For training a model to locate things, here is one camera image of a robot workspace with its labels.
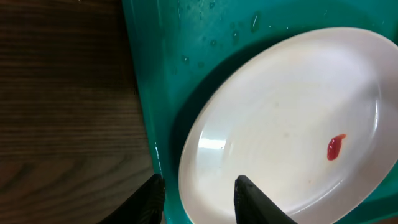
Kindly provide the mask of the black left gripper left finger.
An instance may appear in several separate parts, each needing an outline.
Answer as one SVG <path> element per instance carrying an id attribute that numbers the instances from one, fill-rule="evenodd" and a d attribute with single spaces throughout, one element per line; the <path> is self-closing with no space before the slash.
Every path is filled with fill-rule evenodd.
<path id="1" fill-rule="evenodd" d="M 165 180 L 154 174 L 99 224 L 161 224 L 164 202 Z"/>

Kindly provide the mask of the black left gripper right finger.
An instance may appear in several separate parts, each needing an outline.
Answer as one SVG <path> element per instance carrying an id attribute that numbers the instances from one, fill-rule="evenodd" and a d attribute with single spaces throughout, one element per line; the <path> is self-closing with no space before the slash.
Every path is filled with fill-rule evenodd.
<path id="1" fill-rule="evenodd" d="M 234 183 L 234 211 L 237 224 L 297 224 L 245 175 Z"/>

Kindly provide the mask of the white plate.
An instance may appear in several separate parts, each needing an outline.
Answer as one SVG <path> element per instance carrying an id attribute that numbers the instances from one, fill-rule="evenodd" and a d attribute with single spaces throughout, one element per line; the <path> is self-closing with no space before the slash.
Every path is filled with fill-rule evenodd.
<path id="1" fill-rule="evenodd" d="M 397 46 L 334 27 L 261 52 L 213 94 L 185 142 L 178 173 L 193 223 L 234 223 L 247 176 L 297 223 L 333 223 L 397 161 Z"/>

